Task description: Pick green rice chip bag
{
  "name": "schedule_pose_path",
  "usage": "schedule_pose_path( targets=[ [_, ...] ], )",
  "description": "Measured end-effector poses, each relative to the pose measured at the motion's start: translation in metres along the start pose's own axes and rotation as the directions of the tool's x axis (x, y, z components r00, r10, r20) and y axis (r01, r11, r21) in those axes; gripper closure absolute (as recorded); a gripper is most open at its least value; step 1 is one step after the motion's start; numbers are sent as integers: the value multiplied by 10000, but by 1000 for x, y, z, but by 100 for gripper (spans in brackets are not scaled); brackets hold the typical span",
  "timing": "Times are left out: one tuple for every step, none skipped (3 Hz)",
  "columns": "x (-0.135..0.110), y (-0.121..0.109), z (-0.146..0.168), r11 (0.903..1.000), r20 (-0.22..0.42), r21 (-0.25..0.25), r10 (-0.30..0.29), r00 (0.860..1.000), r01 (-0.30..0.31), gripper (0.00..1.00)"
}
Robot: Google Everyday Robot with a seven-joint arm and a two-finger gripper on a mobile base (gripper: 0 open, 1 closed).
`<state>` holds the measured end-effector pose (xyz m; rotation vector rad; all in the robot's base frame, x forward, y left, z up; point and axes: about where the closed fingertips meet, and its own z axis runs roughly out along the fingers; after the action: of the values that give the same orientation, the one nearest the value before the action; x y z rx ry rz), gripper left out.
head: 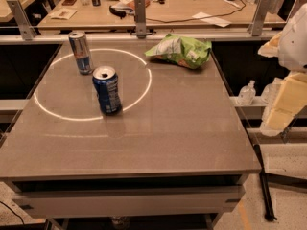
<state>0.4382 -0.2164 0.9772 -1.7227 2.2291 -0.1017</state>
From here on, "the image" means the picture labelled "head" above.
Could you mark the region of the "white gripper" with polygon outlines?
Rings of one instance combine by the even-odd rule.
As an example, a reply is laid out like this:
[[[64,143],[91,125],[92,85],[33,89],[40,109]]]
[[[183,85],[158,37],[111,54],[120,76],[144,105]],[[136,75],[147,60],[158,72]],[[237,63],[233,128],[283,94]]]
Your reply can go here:
[[[278,56],[279,64],[291,72],[282,80],[272,103],[267,103],[260,132],[265,136],[281,133],[307,105],[307,4],[288,21],[282,33],[262,45],[258,54],[266,58]]]

